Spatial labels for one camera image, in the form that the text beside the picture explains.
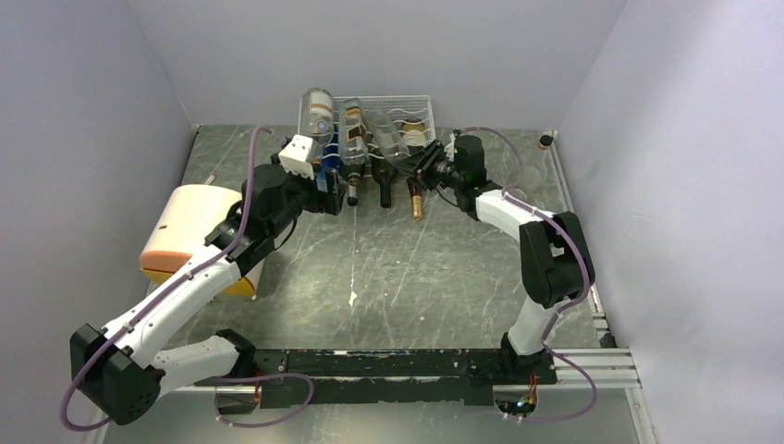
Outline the clear bottle black orange label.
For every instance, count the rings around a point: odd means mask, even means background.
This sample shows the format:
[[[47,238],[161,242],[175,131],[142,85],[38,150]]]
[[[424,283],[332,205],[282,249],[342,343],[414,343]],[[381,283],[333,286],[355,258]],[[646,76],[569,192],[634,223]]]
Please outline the clear bottle black orange label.
[[[339,114],[338,152],[344,165],[363,165],[369,157],[367,129],[362,102],[350,98],[341,104]]]

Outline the clear bottle blue seal label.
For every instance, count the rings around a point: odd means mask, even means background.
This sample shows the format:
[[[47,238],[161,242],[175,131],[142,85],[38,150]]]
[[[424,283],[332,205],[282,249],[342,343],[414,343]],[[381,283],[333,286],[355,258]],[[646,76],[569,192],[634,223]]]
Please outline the clear bottle blue seal label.
[[[334,98],[328,90],[316,87],[302,95],[298,134],[309,137],[317,143],[313,158],[315,165],[321,165],[324,150],[334,136],[334,116]]]

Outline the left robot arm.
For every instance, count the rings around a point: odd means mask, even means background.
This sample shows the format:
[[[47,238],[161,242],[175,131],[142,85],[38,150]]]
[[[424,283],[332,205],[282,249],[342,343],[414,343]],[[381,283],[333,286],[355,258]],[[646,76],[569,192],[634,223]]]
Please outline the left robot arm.
[[[338,215],[348,186],[329,172],[325,189],[316,178],[262,164],[243,182],[241,197],[194,254],[164,284],[101,328],[85,324],[69,340],[71,383],[60,402],[61,423],[80,392],[111,421],[127,425],[174,389],[203,380],[241,385],[257,376],[256,349],[231,329],[190,346],[165,344],[186,321],[223,290],[244,278],[276,248],[304,212]]]

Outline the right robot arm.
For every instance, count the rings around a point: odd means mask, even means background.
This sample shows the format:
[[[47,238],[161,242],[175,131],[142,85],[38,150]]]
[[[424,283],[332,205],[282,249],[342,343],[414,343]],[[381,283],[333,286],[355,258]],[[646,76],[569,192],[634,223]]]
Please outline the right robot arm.
[[[470,218],[493,226],[519,244],[521,282],[527,298],[504,335],[499,372],[520,383],[550,353],[548,338],[560,316],[582,301],[595,272],[580,219],[544,211],[514,197],[487,177],[481,140],[461,134],[450,153],[438,140],[391,159],[406,179],[427,189],[447,188]]]

